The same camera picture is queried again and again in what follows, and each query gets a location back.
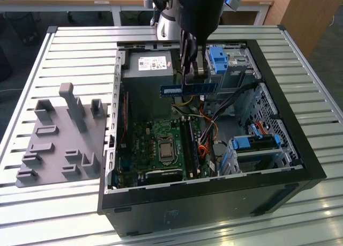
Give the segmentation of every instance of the blue latch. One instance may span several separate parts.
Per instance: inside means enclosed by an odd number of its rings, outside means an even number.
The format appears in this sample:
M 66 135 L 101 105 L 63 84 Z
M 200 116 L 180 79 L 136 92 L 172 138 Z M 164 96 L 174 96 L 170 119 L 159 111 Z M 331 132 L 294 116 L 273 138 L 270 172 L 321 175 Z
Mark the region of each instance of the blue latch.
M 249 139 L 247 137 L 234 138 L 232 140 L 232 145 L 233 145 L 235 150 L 238 148 L 250 148 L 251 147 Z
M 281 139 L 279 135 L 274 135 L 274 140 L 276 144 L 280 147 L 281 146 Z
M 227 56 L 222 47 L 210 47 L 210 58 L 215 73 L 225 73 L 228 69 Z
M 251 125 L 253 132 L 258 136 L 258 138 L 262 139 L 263 136 L 257 131 L 256 126 L 254 124 Z
M 238 149 L 238 143 L 237 143 L 236 139 L 232 140 L 232 146 L 234 147 L 234 150 Z
M 247 137 L 238 137 L 235 140 L 238 143 L 238 148 L 250 148 L 250 142 Z

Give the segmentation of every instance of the floor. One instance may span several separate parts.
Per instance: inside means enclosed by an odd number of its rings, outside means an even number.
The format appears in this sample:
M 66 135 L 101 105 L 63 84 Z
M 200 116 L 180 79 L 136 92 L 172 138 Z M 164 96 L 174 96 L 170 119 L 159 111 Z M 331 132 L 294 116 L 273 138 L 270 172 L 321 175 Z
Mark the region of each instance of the floor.
M 36 26 L 41 36 L 49 26 L 112 26 L 110 12 L 73 12 L 72 20 L 68 15 L 59 13 L 34 13 Z M 151 12 L 126 12 L 121 14 L 122 25 L 148 25 Z M 326 88 L 332 94 L 337 104 L 343 109 L 343 6 L 337 11 L 332 26 L 328 27 L 317 47 L 308 58 Z M 32 65 L 40 49 L 36 46 L 24 46 L 15 31 L 6 22 L 1 33 L 0 47 L 4 50 L 13 68 L 13 74 L 0 82 L 0 140 L 7 128 L 14 108 L 26 83 Z

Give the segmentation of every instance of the slotted aluminum surface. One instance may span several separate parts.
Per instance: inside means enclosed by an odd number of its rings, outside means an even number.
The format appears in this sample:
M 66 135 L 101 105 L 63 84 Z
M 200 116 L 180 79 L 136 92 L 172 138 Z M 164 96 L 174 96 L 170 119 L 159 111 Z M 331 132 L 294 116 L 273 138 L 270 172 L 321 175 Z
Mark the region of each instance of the slotted aluminum surface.
M 58 87 L 71 81 L 82 103 L 101 98 L 110 104 L 116 42 L 155 39 L 149 27 L 61 27 L 47 34 L 0 145 L 0 245 L 342 243 L 342 114 L 287 32 L 274 26 L 224 26 L 210 39 L 257 40 L 328 176 L 315 188 L 261 217 L 120 239 L 107 218 L 96 214 L 99 180 L 14 186 L 36 120 L 37 100 L 65 105 Z

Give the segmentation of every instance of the white label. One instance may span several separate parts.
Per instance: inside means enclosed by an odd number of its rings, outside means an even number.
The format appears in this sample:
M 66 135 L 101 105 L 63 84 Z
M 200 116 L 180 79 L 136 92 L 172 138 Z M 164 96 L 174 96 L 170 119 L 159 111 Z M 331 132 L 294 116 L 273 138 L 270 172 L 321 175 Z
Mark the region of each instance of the white label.
M 166 57 L 140 57 L 138 60 L 138 71 L 167 69 Z
M 212 171 L 214 171 L 215 172 L 215 165 L 214 165 L 214 163 L 212 162 L 212 161 L 210 161 L 210 168 L 212 169 Z
M 182 89 L 165 89 L 164 93 L 181 93 Z
M 94 1 L 94 4 L 109 4 L 109 1 Z

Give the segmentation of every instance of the cpu socket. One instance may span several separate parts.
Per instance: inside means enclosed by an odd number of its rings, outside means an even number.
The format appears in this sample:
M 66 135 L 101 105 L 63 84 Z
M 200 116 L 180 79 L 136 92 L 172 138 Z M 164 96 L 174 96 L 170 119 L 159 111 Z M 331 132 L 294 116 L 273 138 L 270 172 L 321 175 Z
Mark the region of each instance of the cpu socket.
M 159 161 L 169 166 L 175 161 L 174 139 L 172 136 L 158 137 Z

